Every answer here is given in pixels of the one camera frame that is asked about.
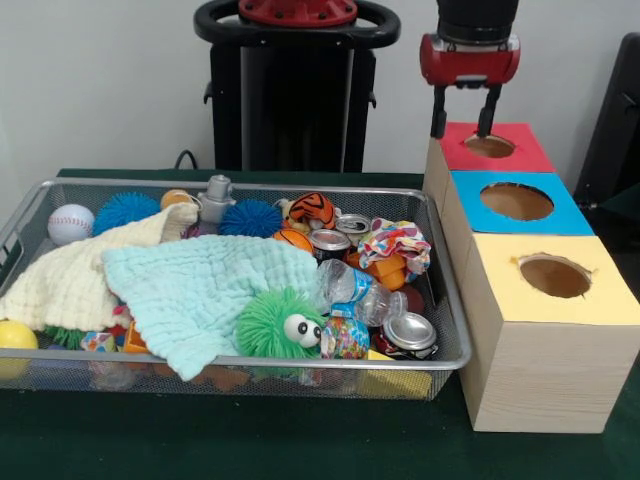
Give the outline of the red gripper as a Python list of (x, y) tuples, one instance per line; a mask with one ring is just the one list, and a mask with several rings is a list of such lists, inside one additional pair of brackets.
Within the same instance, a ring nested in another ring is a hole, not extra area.
[(425, 34), (420, 44), (419, 60), (422, 76), (434, 86), (431, 137), (444, 137), (446, 90), (449, 86), (489, 87), (477, 128), (478, 136), (489, 136), (502, 85), (514, 77), (520, 55), (520, 40), (515, 34), (499, 45), (484, 46), (448, 42), (437, 34)]

